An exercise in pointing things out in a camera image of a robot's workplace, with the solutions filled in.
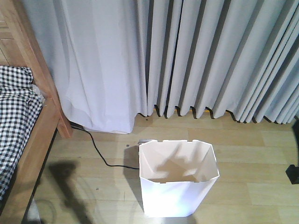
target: power cord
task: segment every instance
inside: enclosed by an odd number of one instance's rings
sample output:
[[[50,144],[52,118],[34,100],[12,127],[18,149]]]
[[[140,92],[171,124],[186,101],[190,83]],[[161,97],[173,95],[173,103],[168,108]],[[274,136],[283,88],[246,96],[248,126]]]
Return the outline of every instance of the power cord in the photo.
[[[109,167],[124,167],[124,168],[128,168],[128,169],[139,169],[139,168],[129,167],[129,166],[125,166],[125,165],[110,165],[110,164],[108,164],[107,161],[105,160],[105,158],[102,156],[102,154],[101,154],[100,151],[98,150],[98,148],[97,148],[97,146],[96,146],[96,144],[95,144],[95,142],[94,142],[94,139],[93,139],[92,134],[91,134],[89,131],[87,131],[87,130],[85,130],[85,129],[83,129],[83,128],[80,128],[80,127],[77,127],[77,126],[73,126],[73,125],[71,125],[71,127],[74,128],[74,129],[83,131],[83,132],[85,132],[85,133],[87,133],[87,134],[90,135],[90,137],[91,137],[91,139],[92,139],[92,141],[93,141],[93,146],[95,147],[95,149],[97,150],[98,154],[100,155],[100,157],[102,158],[102,160],[104,161],[104,163],[105,163],[107,166],[109,166]]]

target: bed leg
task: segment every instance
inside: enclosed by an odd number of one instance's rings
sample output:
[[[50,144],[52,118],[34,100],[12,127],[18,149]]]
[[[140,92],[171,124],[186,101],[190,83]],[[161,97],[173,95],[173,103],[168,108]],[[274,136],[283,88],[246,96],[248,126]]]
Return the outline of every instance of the bed leg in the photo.
[[[71,138],[73,129],[71,128],[70,122],[64,115],[60,117],[57,128],[61,137],[64,139]]]

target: white wastebasket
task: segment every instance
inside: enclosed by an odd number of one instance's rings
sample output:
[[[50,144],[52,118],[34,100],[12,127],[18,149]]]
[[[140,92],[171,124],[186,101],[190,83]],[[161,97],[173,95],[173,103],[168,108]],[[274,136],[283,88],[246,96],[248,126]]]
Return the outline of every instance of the white wastebasket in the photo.
[[[219,177],[209,143],[199,140],[151,140],[139,145],[140,180],[145,215],[192,214]]]

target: black object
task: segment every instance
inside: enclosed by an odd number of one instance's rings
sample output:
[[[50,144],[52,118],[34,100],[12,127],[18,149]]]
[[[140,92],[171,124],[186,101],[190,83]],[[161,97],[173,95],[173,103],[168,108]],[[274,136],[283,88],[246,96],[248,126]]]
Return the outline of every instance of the black object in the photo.
[[[97,150],[99,156],[102,158],[102,160],[104,161],[104,163],[105,163],[107,166],[109,166],[109,167],[124,167],[124,168],[128,168],[128,169],[139,169],[139,168],[136,168],[136,167],[130,167],[130,166],[126,166],[126,165],[110,165],[110,164],[108,164],[107,161],[106,161],[106,159],[102,156],[102,154],[101,154],[100,151],[98,150],[98,148],[97,148],[97,146],[96,146],[96,144],[95,144],[95,142],[94,142],[94,139],[93,139],[92,134],[91,134],[90,132],[88,132],[87,130],[85,130],[84,128],[79,127],[79,126],[76,126],[76,125],[74,125],[74,124],[71,124],[71,127],[72,127],[73,129],[77,129],[77,130],[80,130],[80,131],[83,131],[83,132],[89,134],[89,136],[91,137],[91,139],[92,139],[92,141],[93,141],[93,146],[94,146],[94,148]]]
[[[297,141],[298,160],[299,160],[299,120],[295,122],[292,129],[294,131],[294,135]],[[288,167],[288,169],[286,169],[285,172],[292,184],[299,184],[299,167],[296,167],[294,164],[292,164]]]
[[[299,183],[299,167],[296,167],[294,164],[292,164],[288,167],[288,169],[286,169],[285,172],[292,184]]]

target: wooden floor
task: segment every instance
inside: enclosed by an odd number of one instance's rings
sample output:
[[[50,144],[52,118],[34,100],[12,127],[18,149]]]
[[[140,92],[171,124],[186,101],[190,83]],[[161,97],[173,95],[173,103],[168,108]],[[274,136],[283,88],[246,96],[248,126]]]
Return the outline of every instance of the wooden floor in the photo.
[[[139,139],[213,144],[221,177],[186,218],[149,218],[142,210],[138,171],[105,166],[88,134],[57,134],[35,194],[45,224],[298,224],[299,185],[285,170],[296,164],[292,125],[234,122],[192,114],[135,119],[131,134],[93,133],[111,164],[138,165]]]

